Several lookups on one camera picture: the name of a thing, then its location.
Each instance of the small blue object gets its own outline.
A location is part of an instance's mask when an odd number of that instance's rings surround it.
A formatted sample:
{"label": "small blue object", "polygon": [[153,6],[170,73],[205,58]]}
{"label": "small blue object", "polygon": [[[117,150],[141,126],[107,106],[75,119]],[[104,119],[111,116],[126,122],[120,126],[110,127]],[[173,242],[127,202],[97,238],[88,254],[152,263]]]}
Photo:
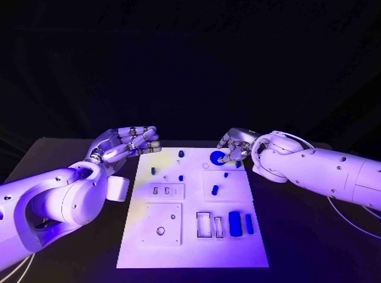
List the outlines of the small blue object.
{"label": "small blue object", "polygon": [[238,211],[229,212],[229,226],[231,226],[231,236],[240,237],[244,233],[241,231],[241,219],[240,219]]}
{"label": "small blue object", "polygon": [[212,195],[215,196],[216,194],[218,194],[218,185],[214,185]]}
{"label": "small blue object", "polygon": [[218,159],[219,159],[221,157],[224,157],[224,156],[225,156],[224,152],[219,152],[219,151],[216,150],[215,152],[211,153],[211,162],[212,162],[215,165],[222,166],[224,163],[219,163],[219,162],[218,162]]}
{"label": "small blue object", "polygon": [[248,231],[248,234],[254,234],[254,231],[253,231],[253,222],[251,222],[251,215],[250,215],[250,214],[245,215],[245,224],[247,224],[247,231]]}

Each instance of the black background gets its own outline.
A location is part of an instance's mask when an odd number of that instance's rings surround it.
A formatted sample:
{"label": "black background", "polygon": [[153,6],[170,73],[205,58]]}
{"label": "black background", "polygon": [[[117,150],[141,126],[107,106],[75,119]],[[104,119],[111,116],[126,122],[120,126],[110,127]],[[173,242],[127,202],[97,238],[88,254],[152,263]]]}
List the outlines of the black background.
{"label": "black background", "polygon": [[143,125],[381,160],[381,1],[0,1],[0,182],[39,137]]}

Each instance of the peg board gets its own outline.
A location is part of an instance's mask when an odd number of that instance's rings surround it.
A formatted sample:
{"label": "peg board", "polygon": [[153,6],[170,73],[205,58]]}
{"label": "peg board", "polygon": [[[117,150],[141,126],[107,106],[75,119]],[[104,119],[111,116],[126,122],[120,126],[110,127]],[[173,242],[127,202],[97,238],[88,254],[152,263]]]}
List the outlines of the peg board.
{"label": "peg board", "polygon": [[[178,156],[180,150],[185,153],[182,158]],[[170,147],[140,156],[117,268],[268,267],[244,165],[240,168],[235,162],[214,165],[209,156],[215,150]],[[218,199],[209,194],[215,179]],[[156,213],[152,214],[149,207],[154,203],[157,210],[153,209]],[[180,217],[178,214],[172,216],[175,208]],[[160,214],[157,211],[165,211],[166,217],[156,216],[150,220],[154,214]],[[241,237],[229,235],[231,211],[241,214]],[[198,237],[196,212],[211,213],[211,238]],[[251,215],[254,234],[247,233],[245,214]],[[224,238],[216,238],[215,217],[222,219]],[[149,241],[146,244],[144,239],[152,239],[152,244]]]}

